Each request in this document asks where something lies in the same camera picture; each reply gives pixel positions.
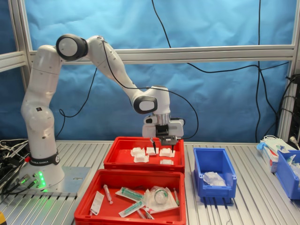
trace medical supply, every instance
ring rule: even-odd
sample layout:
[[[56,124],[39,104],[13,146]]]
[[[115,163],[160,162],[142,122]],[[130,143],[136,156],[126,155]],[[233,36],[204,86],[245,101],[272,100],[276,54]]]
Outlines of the medical supply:
[[[119,215],[123,218],[126,217],[128,215],[130,215],[131,213],[139,210],[141,207],[143,207],[145,205],[145,203],[143,201],[139,201],[136,202],[135,204],[133,204],[132,206],[128,207],[127,209],[123,210],[122,212],[119,212]]]
[[[203,179],[211,186],[226,186],[225,180],[216,172],[206,172]]]
[[[278,154],[272,151],[265,142],[260,142],[256,147],[262,155],[263,160],[268,165],[271,173],[275,173],[278,164]]]
[[[176,204],[179,206],[179,200],[178,200],[176,188],[173,188],[173,189],[174,189],[174,194],[175,194]]]
[[[149,155],[144,155],[143,153],[138,153],[134,160],[135,163],[147,163],[149,162]]]
[[[150,156],[156,156],[159,153],[159,148],[156,148],[156,153],[154,151],[154,148],[147,147],[146,154]]]
[[[154,199],[158,204],[165,204],[168,201],[168,193],[162,187],[156,187],[155,189],[151,189],[151,191],[155,191]]]
[[[90,208],[90,215],[92,215],[92,213],[95,215],[98,215],[101,205],[102,205],[102,202],[103,202],[103,199],[104,199],[104,195],[97,191],[94,201],[93,201],[93,204]]]
[[[160,161],[160,164],[163,164],[163,165],[173,165],[174,162],[170,159],[163,159]]]
[[[175,209],[175,208],[178,207],[178,205],[176,204],[176,201],[173,198],[173,195],[172,195],[171,191],[167,187],[164,188],[164,190],[168,194],[168,198],[164,197],[164,199],[167,199],[167,201],[164,204],[157,203],[157,201],[158,202],[161,201],[161,199],[160,199],[161,196],[159,197],[159,199],[155,198],[155,195],[157,194],[157,190],[158,189],[155,189],[155,191],[153,191],[151,189],[151,191],[149,191],[147,189],[146,192],[145,192],[145,201],[146,201],[146,207],[147,207],[146,210],[149,211],[150,214]]]
[[[145,148],[141,149],[140,147],[133,148],[130,151],[131,156],[136,156],[137,154],[144,154],[145,155]]]
[[[172,152],[170,148],[163,148],[160,150],[159,156],[175,157],[175,151]]]
[[[300,179],[300,169],[294,165],[290,165],[292,171],[294,172],[294,174]]]
[[[107,197],[109,203],[112,204],[112,203],[113,203],[113,202],[112,202],[112,197],[111,197],[111,194],[109,193],[109,190],[108,190],[107,185],[104,184],[104,185],[103,185],[103,188],[104,188],[104,191],[105,191],[105,193],[106,193],[106,197]]]
[[[139,216],[142,218],[142,219],[145,219],[146,217],[142,214],[142,212],[140,210],[137,210],[137,213],[139,214]]]
[[[147,219],[154,219],[153,216],[151,216],[151,214],[146,211],[146,209],[144,209],[144,211],[146,212]]]
[[[122,187],[120,191],[116,192],[116,194],[126,197],[126,198],[129,198],[133,201],[140,201],[144,198],[144,195],[142,195],[136,191],[133,191],[127,187]]]
[[[282,153],[289,153],[289,150],[296,150],[292,146],[285,143],[280,138],[275,138],[273,136],[264,137],[263,141],[267,144],[267,146],[277,153],[277,151],[281,151]]]
[[[295,161],[292,162],[292,165],[300,169],[300,163],[295,163]]]
[[[292,164],[292,162],[293,162],[293,160],[294,160],[294,158],[296,157],[296,155],[292,155],[291,157],[289,157],[286,161],[287,161],[287,163],[288,163],[288,165],[291,165]]]

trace power cable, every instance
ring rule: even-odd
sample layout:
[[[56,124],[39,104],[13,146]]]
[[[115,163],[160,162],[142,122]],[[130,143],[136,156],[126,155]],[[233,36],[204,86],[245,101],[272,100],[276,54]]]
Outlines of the power cable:
[[[93,75],[92,83],[90,84],[90,90],[92,89],[92,86],[93,86],[93,83],[94,83],[94,79],[95,79],[96,72],[97,72],[97,68],[96,68],[95,73],[94,73],[94,75]],[[76,114],[74,114],[73,116],[66,116],[66,115],[65,115],[65,112],[64,112],[62,109],[59,109],[60,114],[64,117],[64,121],[63,121],[63,123],[62,123],[62,126],[61,126],[61,129],[60,129],[59,133],[58,133],[58,134],[56,135],[56,137],[55,137],[56,139],[58,138],[58,136],[60,135],[60,133],[62,132],[62,130],[63,130],[64,126],[65,126],[66,117],[67,117],[67,118],[75,117],[75,116],[77,116],[77,115],[80,113],[80,111],[83,109],[84,105],[87,103],[87,101],[88,101],[88,99],[89,99],[89,96],[90,96],[90,90],[89,90],[88,96],[86,97],[85,102],[83,103],[83,105],[81,106],[81,108],[79,109],[79,111],[78,111]]]

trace red plastic bin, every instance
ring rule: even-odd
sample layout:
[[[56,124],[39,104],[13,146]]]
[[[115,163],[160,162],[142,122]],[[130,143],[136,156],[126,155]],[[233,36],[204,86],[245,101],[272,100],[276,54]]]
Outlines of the red plastic bin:
[[[110,205],[103,185],[106,184],[112,196],[113,204]],[[168,187],[174,196],[173,188],[178,192],[180,206],[173,210],[152,214],[152,219],[141,219],[137,212],[125,218],[119,212],[131,206],[134,202],[115,193],[121,187],[127,187],[137,192],[144,193],[153,186]],[[99,191],[105,195],[98,215],[90,216],[90,207]],[[80,201],[75,213],[76,225],[185,225],[186,206],[184,176],[180,172],[149,172],[130,170],[98,170]]]
[[[171,148],[171,146],[162,146],[158,138],[153,138],[155,145],[159,150],[161,148]],[[161,157],[159,155],[150,156],[147,163],[134,163],[130,151],[133,148],[140,147],[146,148],[153,147],[149,138],[143,137],[117,137],[111,149],[109,150],[105,160],[105,169],[117,170],[146,170],[146,171],[170,171],[181,172],[184,174],[184,147],[183,140],[179,140],[174,146],[175,157]],[[171,159],[173,165],[161,165],[162,159]]]

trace plastic bag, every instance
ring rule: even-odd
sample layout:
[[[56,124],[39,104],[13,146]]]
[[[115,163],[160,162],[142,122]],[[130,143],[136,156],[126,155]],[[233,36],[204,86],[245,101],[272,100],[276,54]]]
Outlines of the plastic bag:
[[[294,172],[294,174],[300,179],[300,169],[294,165],[291,165],[291,169]]]
[[[155,186],[153,188],[151,189],[151,191],[147,189],[145,193],[146,207],[149,209],[148,211],[150,212],[150,214],[175,209],[178,207],[171,191],[167,187],[163,188],[163,190],[168,194],[166,202],[164,204],[157,203],[155,200],[155,194],[157,193],[157,191],[161,190],[161,187]]]
[[[211,186],[226,186],[225,180],[216,172],[206,172],[203,180]]]
[[[291,157],[289,157],[286,161],[287,161],[287,163],[288,163],[288,165],[291,165],[292,164],[292,162],[293,162],[293,160],[294,160],[294,158],[296,157],[296,155],[292,155]]]

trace sterile packaging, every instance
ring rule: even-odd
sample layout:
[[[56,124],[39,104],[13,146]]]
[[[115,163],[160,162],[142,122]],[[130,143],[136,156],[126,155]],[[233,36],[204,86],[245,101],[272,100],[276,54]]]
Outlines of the sterile packaging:
[[[164,188],[164,190],[168,194],[167,201],[164,204],[159,204],[155,201],[156,191],[149,191],[148,189],[146,190],[145,192],[145,202],[147,207],[146,210],[149,211],[150,214],[172,210],[178,207],[176,201],[173,198],[171,191],[167,187]]]
[[[289,157],[286,161],[288,163],[288,165],[291,165],[293,163],[294,158],[296,157],[296,155],[292,155],[291,157]]]
[[[149,156],[156,156],[157,154],[159,154],[159,148],[156,148],[155,153],[154,148],[147,147],[146,154],[148,154]]]
[[[160,164],[164,164],[164,165],[173,165],[174,162],[170,159],[163,159],[160,161]]]
[[[120,195],[120,196],[123,196],[123,197],[126,197],[126,198],[129,198],[135,202],[137,201],[140,201],[144,198],[144,195],[136,192],[136,191],[133,191],[127,187],[122,187],[120,189],[120,191],[117,191],[116,192],[117,195]]]
[[[147,163],[149,162],[149,155],[145,155],[143,153],[138,153],[134,160],[135,163]]]
[[[133,148],[131,151],[130,151],[130,154],[131,154],[131,156],[136,156],[137,154],[144,154],[144,155],[146,155],[145,154],[145,149],[143,148],[143,149],[141,149],[140,147],[137,147],[137,148]]]
[[[159,156],[175,157],[175,151],[172,152],[172,150],[170,148],[168,148],[168,149],[163,148],[160,150]]]
[[[271,173],[275,173],[277,170],[277,164],[278,164],[278,154],[277,152],[272,151],[266,143],[261,141],[260,144],[256,147],[259,152],[262,155],[262,158],[264,159],[265,163],[269,167],[269,170]]]
[[[300,169],[300,163],[295,163],[295,162],[292,162],[292,165],[294,165],[295,167],[299,168]]]
[[[274,137],[267,137],[264,138],[264,142],[267,144],[267,146],[277,153],[277,151],[281,151],[282,153],[289,153],[289,150],[296,150],[292,146],[285,143],[280,138],[274,138]]]
[[[92,213],[94,213],[95,215],[98,215],[101,205],[102,205],[102,202],[103,202],[103,199],[104,199],[104,195],[97,191],[94,201],[93,201],[93,204],[90,208],[90,211]]]
[[[225,180],[216,172],[206,172],[203,180],[211,186],[226,186]]]
[[[151,214],[146,211],[146,209],[143,208],[143,210],[146,212],[147,219],[154,219],[153,216],[151,216]]]
[[[135,204],[129,206],[127,209],[123,210],[122,212],[119,212],[120,217],[126,217],[130,215],[131,213],[139,210],[141,207],[145,206],[144,201],[138,201]]]
[[[139,214],[140,218],[142,219],[146,218],[140,210],[137,210],[137,213]]]

